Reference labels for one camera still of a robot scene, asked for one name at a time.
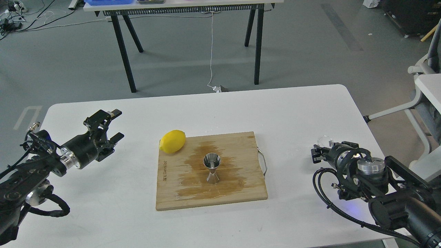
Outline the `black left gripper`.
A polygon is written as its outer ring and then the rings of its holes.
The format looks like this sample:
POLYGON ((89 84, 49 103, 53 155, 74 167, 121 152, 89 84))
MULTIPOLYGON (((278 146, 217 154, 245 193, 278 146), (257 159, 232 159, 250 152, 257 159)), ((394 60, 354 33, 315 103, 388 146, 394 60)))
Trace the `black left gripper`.
POLYGON ((88 134, 77 135, 60 147, 60 161, 66 169, 72 167, 82 169, 93 160, 100 162, 113 154, 115 145, 124 138, 124 134, 117 133, 104 142, 93 138, 107 138, 109 124, 121 114, 122 111, 118 109, 111 112, 98 110, 87 117, 83 124, 87 127, 88 134))

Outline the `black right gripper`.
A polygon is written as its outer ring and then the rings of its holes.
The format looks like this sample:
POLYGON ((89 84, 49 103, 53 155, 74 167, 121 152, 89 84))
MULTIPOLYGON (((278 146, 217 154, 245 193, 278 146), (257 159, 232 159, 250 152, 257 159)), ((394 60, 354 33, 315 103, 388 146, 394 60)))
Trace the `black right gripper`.
POLYGON ((358 143, 348 141, 337 142, 332 148, 313 145, 311 157, 314 164, 326 161, 332 168, 337 170, 348 152, 357 148, 359 148, 358 143))

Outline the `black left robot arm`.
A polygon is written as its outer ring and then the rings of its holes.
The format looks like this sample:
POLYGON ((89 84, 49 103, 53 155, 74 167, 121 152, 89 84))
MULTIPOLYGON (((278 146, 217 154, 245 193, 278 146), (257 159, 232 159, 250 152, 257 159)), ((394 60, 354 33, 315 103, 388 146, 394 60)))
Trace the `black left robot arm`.
POLYGON ((82 169, 92 161, 102 161, 114 153, 123 134, 117 133, 107 139, 106 132, 111 121, 121 114, 118 109, 97 111, 83 123, 87 132, 63 145, 53 142, 45 130, 35 132, 39 122, 28 129, 22 147, 24 157, 29 154, 32 157, 27 160, 21 157, 1 173, 1 178, 9 176, 1 183, 0 190, 2 245, 17 238, 19 225, 28 213, 55 218, 70 213, 68 204, 53 193, 49 174, 64 176, 72 167, 82 169))

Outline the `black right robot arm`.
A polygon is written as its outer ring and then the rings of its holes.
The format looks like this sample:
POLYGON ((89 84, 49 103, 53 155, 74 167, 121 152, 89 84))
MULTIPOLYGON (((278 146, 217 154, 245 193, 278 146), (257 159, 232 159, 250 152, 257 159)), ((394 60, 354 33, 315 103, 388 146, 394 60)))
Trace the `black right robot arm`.
POLYGON ((436 212, 433 188, 392 156, 372 157, 359 144, 343 141, 331 147, 315 144, 313 163, 328 162, 313 174, 319 198, 338 215, 372 231, 400 238, 420 248, 440 247, 440 215, 436 212), (338 208, 321 186, 324 173, 332 173, 338 196, 343 200, 362 199, 375 224, 360 221, 338 208))

